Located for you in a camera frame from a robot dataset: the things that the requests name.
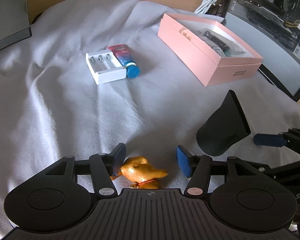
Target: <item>white cloth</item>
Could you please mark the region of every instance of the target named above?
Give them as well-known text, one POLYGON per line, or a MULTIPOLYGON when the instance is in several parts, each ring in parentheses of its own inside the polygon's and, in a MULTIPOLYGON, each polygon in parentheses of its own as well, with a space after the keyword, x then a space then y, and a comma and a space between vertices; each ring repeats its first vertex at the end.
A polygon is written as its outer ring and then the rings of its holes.
MULTIPOLYGON (((11 230, 3 210, 8 192, 65 155, 88 159, 123 142, 128 156, 167 169, 163 187, 183 190, 188 179, 176 146, 203 154, 196 132, 229 89, 252 135, 215 160, 236 155, 275 167, 300 159, 252 142, 255 133, 300 128, 300 106, 259 73, 205 88, 158 38, 164 12, 180 11, 138 0, 67 0, 39 17, 31 38, 0 51, 0 239, 11 230), (85 53, 121 43, 131 48, 141 75, 96 85, 85 53)), ((79 181, 92 190, 86 177, 79 181)), ((119 192, 131 185, 123 177, 114 183, 119 192)), ((218 183, 213 179, 212 188, 218 183)))

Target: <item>ribbed black surface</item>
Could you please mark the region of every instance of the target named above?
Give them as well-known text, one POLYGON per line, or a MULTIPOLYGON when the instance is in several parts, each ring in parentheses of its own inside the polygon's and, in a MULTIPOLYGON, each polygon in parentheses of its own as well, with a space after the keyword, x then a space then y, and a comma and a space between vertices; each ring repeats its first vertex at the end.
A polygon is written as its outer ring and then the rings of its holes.
POLYGON ((202 200, 178 189, 124 189, 98 202, 79 225, 53 234, 15 229, 4 240, 297 240, 287 230, 268 234, 236 231, 219 222, 202 200))

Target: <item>white battery charger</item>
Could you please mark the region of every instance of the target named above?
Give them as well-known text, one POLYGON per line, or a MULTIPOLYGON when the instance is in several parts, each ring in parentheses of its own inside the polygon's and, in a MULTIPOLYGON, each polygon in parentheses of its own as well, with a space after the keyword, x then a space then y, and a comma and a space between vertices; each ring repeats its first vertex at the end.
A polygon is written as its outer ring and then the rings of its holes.
POLYGON ((97 85, 127 77, 127 69, 109 49, 87 53, 86 62, 97 85))

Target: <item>black cone-shaped object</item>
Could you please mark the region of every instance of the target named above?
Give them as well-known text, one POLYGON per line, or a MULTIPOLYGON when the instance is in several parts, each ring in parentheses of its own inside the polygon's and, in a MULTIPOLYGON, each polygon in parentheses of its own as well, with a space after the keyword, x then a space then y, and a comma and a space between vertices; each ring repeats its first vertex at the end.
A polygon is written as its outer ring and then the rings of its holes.
POLYGON ((220 156, 251 133, 248 121, 233 90, 197 132, 199 147, 210 156, 220 156))

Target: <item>silver screw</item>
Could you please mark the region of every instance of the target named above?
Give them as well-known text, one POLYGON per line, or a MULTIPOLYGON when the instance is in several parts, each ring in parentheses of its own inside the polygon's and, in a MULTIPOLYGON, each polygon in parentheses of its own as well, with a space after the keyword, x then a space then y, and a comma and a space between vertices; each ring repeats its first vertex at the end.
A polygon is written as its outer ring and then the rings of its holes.
POLYGON ((203 193, 203 190, 198 188, 198 187, 191 187, 190 189, 187 190, 187 192, 190 195, 201 195, 203 193))
POLYGON ((103 196, 110 196, 114 193, 114 190, 109 187, 104 187, 101 190, 99 190, 99 194, 103 196))

